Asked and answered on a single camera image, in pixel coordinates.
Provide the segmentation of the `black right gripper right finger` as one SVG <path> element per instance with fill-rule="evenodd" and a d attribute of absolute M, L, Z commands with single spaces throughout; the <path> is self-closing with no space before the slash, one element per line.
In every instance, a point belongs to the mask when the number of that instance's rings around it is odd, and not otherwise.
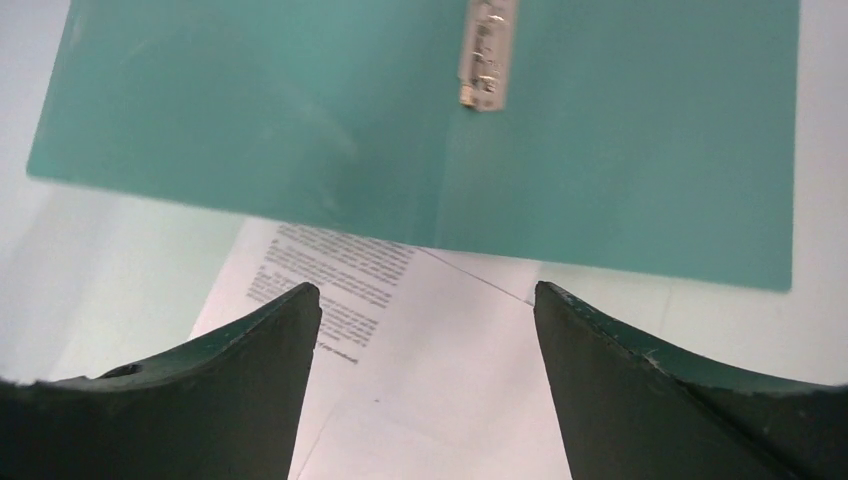
<path fill-rule="evenodd" d="M 575 479 L 843 479 L 847 389 L 724 364 L 541 281 L 537 338 Z"/>

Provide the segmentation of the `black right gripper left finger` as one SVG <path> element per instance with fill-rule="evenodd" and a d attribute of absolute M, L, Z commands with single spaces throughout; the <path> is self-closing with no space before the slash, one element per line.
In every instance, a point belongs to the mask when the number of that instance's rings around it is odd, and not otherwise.
<path fill-rule="evenodd" d="M 1 385 L 5 479 L 284 479 L 322 312 L 303 283 L 110 370 Z"/>

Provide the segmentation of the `printed white paper sheet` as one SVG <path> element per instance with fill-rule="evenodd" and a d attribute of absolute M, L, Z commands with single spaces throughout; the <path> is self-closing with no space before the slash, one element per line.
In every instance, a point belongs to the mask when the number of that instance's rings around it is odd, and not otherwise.
<path fill-rule="evenodd" d="M 417 251 L 301 479 L 566 479 L 536 261 Z"/>

